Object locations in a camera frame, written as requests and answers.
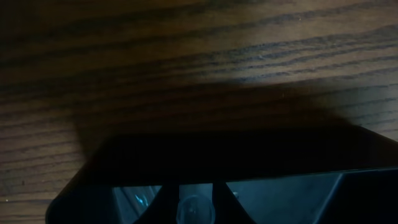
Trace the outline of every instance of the brown wood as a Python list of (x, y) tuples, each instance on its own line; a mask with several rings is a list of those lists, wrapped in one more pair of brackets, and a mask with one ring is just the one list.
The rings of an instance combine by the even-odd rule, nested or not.
[(397, 139), (397, 7), (0, 1), (0, 223), (43, 223), (117, 133), (349, 122)]

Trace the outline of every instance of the wood grain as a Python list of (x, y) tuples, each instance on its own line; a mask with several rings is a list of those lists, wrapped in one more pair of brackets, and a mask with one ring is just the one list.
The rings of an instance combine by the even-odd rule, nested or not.
[(398, 139), (397, 6), (0, 1), (0, 222), (43, 223), (118, 133), (344, 121)]

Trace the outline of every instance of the wooden table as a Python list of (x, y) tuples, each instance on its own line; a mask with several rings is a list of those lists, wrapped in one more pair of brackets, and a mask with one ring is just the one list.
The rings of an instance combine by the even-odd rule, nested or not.
[(397, 7), (1, 1), (0, 223), (43, 223), (119, 133), (352, 123), (397, 139)]

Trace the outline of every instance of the black object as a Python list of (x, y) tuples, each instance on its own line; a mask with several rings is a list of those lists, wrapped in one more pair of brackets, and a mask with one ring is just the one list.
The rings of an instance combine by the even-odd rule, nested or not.
[[(54, 200), (46, 221), (117, 223), (109, 199), (109, 189), (117, 186), (227, 182), (396, 165), (395, 141), (356, 126), (118, 136), (106, 142)], [(70, 209), (66, 212), (61, 205)], [(92, 215), (96, 218), (76, 218)]]

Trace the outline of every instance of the wooden surface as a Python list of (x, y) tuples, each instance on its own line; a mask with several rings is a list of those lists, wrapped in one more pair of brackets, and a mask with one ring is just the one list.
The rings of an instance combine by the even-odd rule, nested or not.
[(348, 122), (397, 139), (397, 7), (1, 0), (0, 223), (43, 223), (117, 133)]

